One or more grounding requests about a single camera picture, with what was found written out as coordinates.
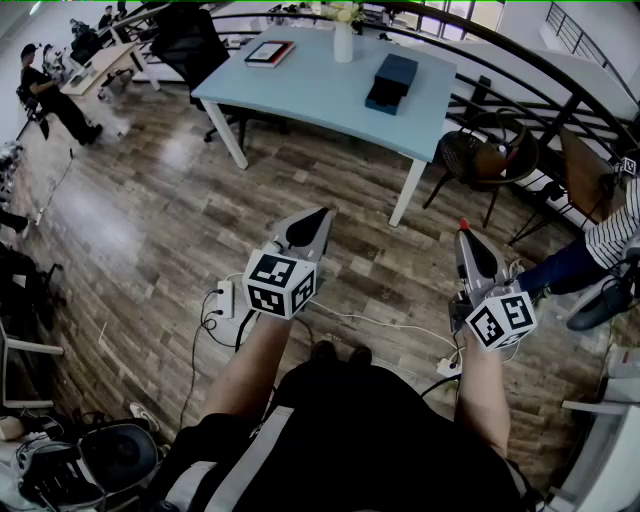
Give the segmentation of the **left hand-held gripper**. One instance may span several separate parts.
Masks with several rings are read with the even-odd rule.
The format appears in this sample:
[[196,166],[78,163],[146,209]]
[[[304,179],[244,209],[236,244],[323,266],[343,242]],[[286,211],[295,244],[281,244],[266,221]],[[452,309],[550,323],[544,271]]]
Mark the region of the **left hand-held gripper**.
[[251,310],[292,319],[316,295],[332,222],[330,209],[311,208],[275,226],[273,240],[251,253],[242,277]]

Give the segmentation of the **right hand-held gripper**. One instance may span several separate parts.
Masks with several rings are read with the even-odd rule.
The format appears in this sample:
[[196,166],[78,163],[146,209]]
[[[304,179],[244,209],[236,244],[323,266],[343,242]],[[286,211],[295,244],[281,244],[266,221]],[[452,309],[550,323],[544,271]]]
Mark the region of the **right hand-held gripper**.
[[504,284],[509,279],[505,260],[486,237],[459,230],[454,249],[467,288],[449,301],[453,332],[467,326],[482,349],[496,351],[517,344],[537,328],[529,294],[515,280]]

